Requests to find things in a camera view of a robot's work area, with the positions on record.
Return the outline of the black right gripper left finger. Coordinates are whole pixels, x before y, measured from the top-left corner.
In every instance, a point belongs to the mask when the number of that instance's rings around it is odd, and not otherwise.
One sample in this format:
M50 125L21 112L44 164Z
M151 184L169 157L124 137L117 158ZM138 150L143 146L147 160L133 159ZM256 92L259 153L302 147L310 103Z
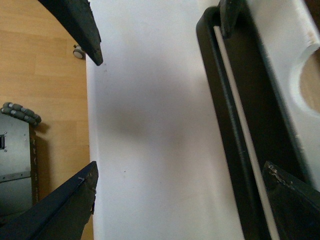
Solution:
M96 161L0 229L2 240L79 240L95 211Z

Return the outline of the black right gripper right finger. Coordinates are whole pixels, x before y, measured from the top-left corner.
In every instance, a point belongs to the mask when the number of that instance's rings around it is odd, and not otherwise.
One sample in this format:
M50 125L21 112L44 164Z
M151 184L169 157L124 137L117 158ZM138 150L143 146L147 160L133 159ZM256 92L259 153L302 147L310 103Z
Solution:
M270 161L262 171L281 240L320 238L320 192Z

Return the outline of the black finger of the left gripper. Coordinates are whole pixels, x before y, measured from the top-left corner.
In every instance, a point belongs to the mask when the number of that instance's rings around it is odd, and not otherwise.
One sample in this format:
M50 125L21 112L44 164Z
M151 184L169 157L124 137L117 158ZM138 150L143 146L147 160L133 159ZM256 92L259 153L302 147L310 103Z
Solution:
M220 30L223 38L228 39L231 37L244 4L245 0L219 1Z
M101 37L87 0L41 0L40 3L59 21L91 60L103 63Z

